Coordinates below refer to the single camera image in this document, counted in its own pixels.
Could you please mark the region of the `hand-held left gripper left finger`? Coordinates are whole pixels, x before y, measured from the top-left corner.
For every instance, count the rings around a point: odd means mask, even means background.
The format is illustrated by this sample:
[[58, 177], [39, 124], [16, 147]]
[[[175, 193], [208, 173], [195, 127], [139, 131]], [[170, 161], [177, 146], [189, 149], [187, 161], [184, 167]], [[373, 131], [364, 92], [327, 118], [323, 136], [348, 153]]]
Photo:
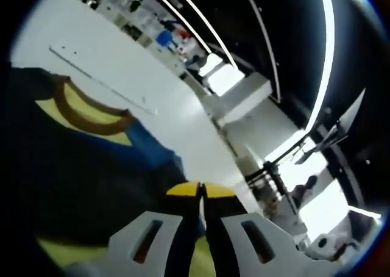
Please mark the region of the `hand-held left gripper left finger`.
[[65, 275], [188, 276], [201, 233], [200, 196], [198, 182], [169, 189], [155, 211], [113, 234], [101, 256], [67, 265]]

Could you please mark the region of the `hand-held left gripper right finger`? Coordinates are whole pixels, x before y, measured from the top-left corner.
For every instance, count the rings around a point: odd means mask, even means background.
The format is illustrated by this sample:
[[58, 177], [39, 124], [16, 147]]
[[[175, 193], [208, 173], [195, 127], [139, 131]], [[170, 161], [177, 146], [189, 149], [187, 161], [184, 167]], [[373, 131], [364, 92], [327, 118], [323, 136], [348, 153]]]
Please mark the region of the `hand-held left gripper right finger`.
[[235, 192], [202, 186], [206, 238], [217, 276], [335, 276], [338, 265], [297, 250], [293, 238], [262, 215], [248, 213]]

